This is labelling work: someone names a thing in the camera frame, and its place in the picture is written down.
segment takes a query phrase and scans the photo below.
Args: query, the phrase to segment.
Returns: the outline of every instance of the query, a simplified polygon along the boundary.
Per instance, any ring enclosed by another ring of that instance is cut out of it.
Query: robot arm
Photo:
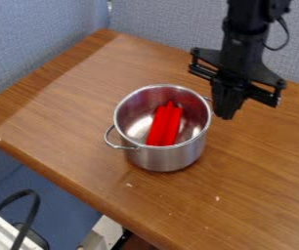
[[[232,119],[250,98],[274,107],[279,104],[286,81],[264,65],[263,53],[268,48],[270,24],[279,21],[288,31],[282,15],[290,12],[290,2],[228,0],[222,50],[192,49],[191,72],[210,80],[214,111],[223,119]],[[274,91],[260,88],[254,82],[271,86]]]

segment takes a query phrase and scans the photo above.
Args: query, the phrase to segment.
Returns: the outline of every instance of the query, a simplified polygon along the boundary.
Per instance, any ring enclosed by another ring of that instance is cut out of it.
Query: black cable
[[[39,211],[39,205],[40,205],[40,196],[39,194],[31,190],[31,189],[27,189],[27,190],[22,190],[19,192],[16,192],[15,194],[12,194],[8,198],[6,198],[6,200],[0,203],[0,211],[3,210],[3,208],[6,206],[8,206],[12,202],[15,202],[16,200],[22,199],[23,197],[26,196],[30,196],[32,195],[34,196],[34,204],[32,204],[32,207],[30,209],[30,215],[27,217],[27,220],[23,224],[23,227],[20,229],[20,233],[19,233],[19,236],[16,238],[16,241],[14,243],[14,246],[11,248],[11,250],[20,250],[20,247],[23,245],[23,242],[26,240],[26,237],[28,235],[28,232],[30,232],[30,228],[31,228],[31,225],[34,223],[34,220],[35,220],[35,217],[36,217],[36,214],[38,214],[38,211]]]
[[[278,19],[278,22],[279,22],[279,24],[282,25],[282,27],[283,27],[283,29],[284,29],[284,31],[286,31],[287,39],[286,39],[286,42],[284,42],[278,48],[274,48],[274,47],[268,46],[268,45],[264,43],[264,46],[266,46],[270,50],[272,50],[272,51],[279,51],[279,50],[282,50],[282,49],[287,46],[287,44],[288,44],[288,42],[290,42],[290,29],[288,29],[288,25],[287,25],[287,22],[286,22],[284,18],[280,17],[280,18]]]

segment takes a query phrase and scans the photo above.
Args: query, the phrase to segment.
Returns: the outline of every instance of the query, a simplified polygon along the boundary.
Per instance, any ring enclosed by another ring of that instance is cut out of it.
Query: wood grain
[[[214,119],[184,171],[148,172],[104,143],[114,109],[140,87],[210,95],[190,61],[102,30],[0,95],[0,147],[160,249],[299,249],[299,84],[279,108],[247,101],[232,121]]]

